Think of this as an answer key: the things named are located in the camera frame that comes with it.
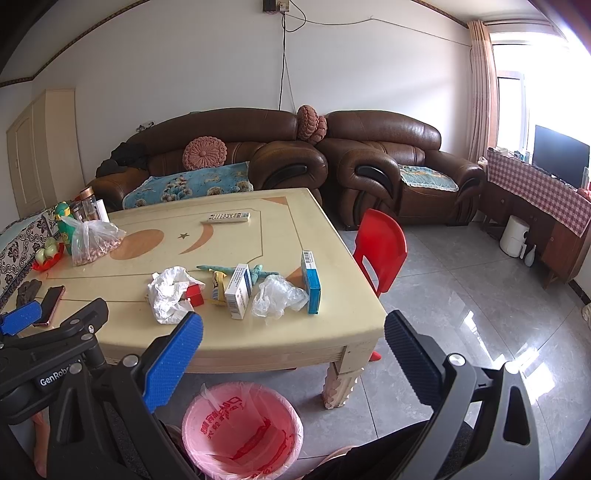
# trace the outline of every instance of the brown leather sofa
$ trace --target brown leather sofa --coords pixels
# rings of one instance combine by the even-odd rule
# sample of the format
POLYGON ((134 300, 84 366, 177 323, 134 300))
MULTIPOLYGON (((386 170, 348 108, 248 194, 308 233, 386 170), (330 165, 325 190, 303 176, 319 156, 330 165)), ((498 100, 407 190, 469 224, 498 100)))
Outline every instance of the brown leather sofa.
POLYGON ((332 112, 326 121, 326 137, 316 145, 329 163, 320 191, 345 227, 358 228, 368 208, 400 223, 464 225, 474 217, 486 174, 464 158, 439 151, 441 134, 431 125, 384 111, 332 112), (459 191, 410 187, 400 179, 399 164, 437 170, 459 191))
POLYGON ((97 199, 109 211, 121 210, 125 195, 150 175, 181 173, 183 151, 197 137, 212 136, 228 148, 226 164, 250 161, 248 178, 255 190, 307 187, 322 204, 319 187, 328 175, 324 156, 309 143, 296 140, 293 113, 256 108, 224 108, 192 112, 135 134, 127 142, 144 144, 148 171, 128 168, 92 180, 97 199))

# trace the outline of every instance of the pink trash bin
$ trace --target pink trash bin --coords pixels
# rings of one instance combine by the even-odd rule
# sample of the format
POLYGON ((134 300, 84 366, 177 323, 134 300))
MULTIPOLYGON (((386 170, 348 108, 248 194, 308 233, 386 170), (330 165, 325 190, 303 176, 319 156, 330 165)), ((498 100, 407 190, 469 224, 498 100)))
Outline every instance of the pink trash bin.
POLYGON ((277 478, 298 458, 304 440, 290 403, 250 382, 202 388, 182 432, 190 459, 214 480, 277 478))

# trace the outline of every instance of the pink smartphone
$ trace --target pink smartphone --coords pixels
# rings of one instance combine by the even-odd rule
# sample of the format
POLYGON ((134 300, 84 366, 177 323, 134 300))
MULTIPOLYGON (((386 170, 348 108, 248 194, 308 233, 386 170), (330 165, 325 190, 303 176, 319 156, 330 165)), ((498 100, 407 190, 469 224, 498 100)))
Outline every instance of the pink smartphone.
POLYGON ((64 285, 61 287, 52 287, 47 290, 43 301, 41 302, 41 318, 33 323, 34 327, 45 327, 49 325, 53 313, 56 311, 57 302, 66 291, 64 285))

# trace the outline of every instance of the pink round pillow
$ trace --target pink round pillow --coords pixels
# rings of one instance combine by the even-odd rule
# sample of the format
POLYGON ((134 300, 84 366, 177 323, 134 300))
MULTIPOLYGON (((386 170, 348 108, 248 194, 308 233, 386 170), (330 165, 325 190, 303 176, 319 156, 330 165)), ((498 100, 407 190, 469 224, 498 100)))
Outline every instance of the pink round pillow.
POLYGON ((314 133, 308 139, 308 143, 316 145, 326 135, 327 125, 326 118, 323 116, 318 117, 318 128, 314 130, 314 133))
POLYGON ((302 105, 297 111, 297 138, 308 140, 318 128, 318 114, 310 105, 302 105))
POLYGON ((198 137, 189 142, 183 153, 187 170, 220 167, 226 161, 226 144, 216 137, 198 137))

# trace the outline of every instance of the red block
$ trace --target red block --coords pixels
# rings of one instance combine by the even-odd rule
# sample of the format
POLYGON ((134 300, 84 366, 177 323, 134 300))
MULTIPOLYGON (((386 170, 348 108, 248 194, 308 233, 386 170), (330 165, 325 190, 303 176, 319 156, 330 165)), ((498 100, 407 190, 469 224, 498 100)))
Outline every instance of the red block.
POLYGON ((201 295, 201 288, 199 285, 191 285, 185 292, 185 296, 193 307, 199 307, 205 302, 203 301, 203 295, 201 295))

